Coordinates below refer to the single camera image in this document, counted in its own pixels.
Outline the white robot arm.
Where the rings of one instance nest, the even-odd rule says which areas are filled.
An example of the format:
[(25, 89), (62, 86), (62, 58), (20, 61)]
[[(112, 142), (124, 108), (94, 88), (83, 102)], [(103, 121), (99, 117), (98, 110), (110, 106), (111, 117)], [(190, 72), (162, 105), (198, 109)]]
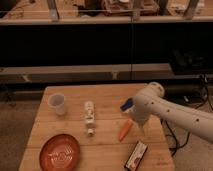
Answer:
[(155, 115), (213, 144), (213, 113), (167, 101), (164, 94), (158, 82), (147, 84), (133, 96), (130, 117), (143, 126), (150, 115)]

